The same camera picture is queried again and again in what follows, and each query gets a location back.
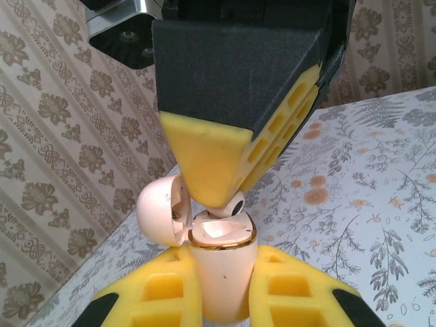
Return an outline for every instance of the floral tablecloth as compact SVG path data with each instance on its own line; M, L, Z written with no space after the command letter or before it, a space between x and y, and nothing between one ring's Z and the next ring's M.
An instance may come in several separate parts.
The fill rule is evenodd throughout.
M436 88L318 110L247 211L261 243L354 286L387 326L435 327ZM132 213L28 326L71 326L163 250Z

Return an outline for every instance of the floral wallpaper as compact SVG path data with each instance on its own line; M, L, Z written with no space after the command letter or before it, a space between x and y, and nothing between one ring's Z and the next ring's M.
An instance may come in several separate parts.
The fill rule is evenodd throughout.
M352 285L386 327L436 326L435 108L433 87L318 110L246 196L260 244ZM133 212L29 327L71 326L164 249Z
M24 326L175 162L153 68L87 44L77 0L0 1L0 326Z
M357 0L348 49L325 108L436 85L434 0Z

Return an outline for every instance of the beige damask pattern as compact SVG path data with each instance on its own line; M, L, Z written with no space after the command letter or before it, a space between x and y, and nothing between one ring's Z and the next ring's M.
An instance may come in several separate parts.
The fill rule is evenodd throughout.
M153 69L87 44L77 0L0 1L0 326L24 326L174 166Z

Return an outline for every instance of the wall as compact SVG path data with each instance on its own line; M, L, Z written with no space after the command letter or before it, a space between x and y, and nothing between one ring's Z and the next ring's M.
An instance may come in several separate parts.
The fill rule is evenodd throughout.
M436 4L358 0L324 106L436 84ZM0 326L23 326L174 160L153 69L86 42L78 0L0 0Z

